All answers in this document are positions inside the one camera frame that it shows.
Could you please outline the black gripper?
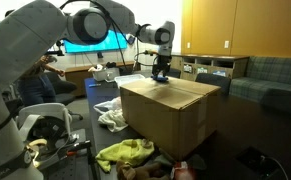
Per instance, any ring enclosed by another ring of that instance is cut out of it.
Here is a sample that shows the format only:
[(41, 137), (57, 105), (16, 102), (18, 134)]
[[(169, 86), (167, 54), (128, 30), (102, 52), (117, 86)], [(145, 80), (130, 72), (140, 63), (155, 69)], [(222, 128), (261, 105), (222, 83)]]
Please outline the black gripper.
[(168, 79), (168, 73), (170, 70), (170, 56), (157, 55), (152, 67), (152, 79), (156, 80), (159, 74), (162, 74), (165, 79)]

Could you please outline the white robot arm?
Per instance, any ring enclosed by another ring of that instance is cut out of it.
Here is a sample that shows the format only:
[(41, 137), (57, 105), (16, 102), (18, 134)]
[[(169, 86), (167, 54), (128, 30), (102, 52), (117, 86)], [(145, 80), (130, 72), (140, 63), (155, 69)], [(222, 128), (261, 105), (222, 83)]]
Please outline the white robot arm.
[(90, 7), (67, 15), (48, 0), (33, 0), (0, 21), (0, 180), (44, 180), (33, 165), (2, 91), (15, 82), (59, 40), (92, 45), (105, 40), (110, 30), (131, 34), (143, 43), (159, 47), (154, 76), (166, 74), (171, 60), (175, 24), (156, 28), (139, 25), (134, 13), (113, 0), (89, 1)]

